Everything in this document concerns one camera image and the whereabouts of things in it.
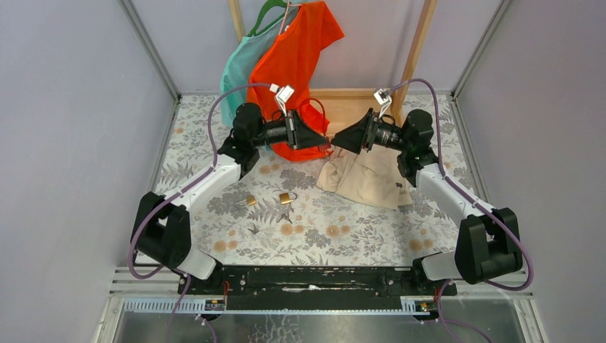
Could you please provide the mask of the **small silver keys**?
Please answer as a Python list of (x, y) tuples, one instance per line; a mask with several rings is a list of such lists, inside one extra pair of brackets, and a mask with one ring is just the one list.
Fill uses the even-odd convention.
[(283, 213), (280, 215), (279, 219), (280, 219), (280, 220), (284, 220), (284, 221), (286, 221), (286, 222), (288, 222), (288, 223), (290, 223), (290, 224), (292, 223), (292, 220), (290, 219), (289, 212), (283, 212)]
[(253, 235), (256, 235), (260, 232), (259, 228), (254, 224), (252, 226), (252, 228), (248, 228), (248, 231), (250, 231)]

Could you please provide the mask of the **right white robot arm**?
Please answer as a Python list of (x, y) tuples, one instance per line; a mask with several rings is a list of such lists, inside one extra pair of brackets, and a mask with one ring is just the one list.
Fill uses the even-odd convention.
[(402, 126), (383, 121), (369, 110), (356, 124), (337, 132), (332, 143), (360, 153), (374, 146), (398, 151), (400, 174), (434, 201), (458, 226), (454, 251), (414, 260), (409, 278), (419, 294), (430, 293), (443, 279), (462, 279), (469, 284), (488, 282), (517, 272), (523, 266), (517, 216), (508, 208), (496, 209), (474, 197), (447, 176), (431, 147), (432, 115), (415, 109)]

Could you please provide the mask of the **red tag with cord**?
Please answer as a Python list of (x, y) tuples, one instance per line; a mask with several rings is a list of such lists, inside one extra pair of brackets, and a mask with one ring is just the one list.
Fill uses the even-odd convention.
[[(323, 103), (313, 97), (308, 97), (299, 105), (299, 115), (303, 122), (315, 132), (327, 138), (327, 131), (330, 121), (326, 116), (326, 109)], [(323, 144), (308, 149), (308, 154), (318, 155), (319, 158), (328, 158), (332, 153), (330, 143)]]

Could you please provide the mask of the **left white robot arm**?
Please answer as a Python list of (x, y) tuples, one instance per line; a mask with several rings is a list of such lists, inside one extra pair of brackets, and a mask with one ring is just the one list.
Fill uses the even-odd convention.
[(203, 293), (214, 293), (221, 286), (222, 276), (215, 269), (217, 260), (192, 244), (191, 213), (243, 179), (258, 162), (261, 147), (284, 143), (296, 150), (328, 142), (294, 109), (283, 111), (275, 119), (265, 119), (257, 104), (240, 105), (229, 136), (214, 150), (205, 170), (166, 194), (148, 192), (141, 198), (130, 253), (141, 252), (161, 267), (192, 276)]

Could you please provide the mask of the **brass padlock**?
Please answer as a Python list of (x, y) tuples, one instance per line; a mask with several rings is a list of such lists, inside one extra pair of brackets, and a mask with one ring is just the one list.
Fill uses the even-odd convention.
[(291, 204), (299, 198), (298, 194), (294, 192), (285, 192), (279, 195), (280, 204)]
[(235, 207), (252, 207), (257, 204), (256, 197), (253, 195), (247, 195), (243, 200), (237, 201)]

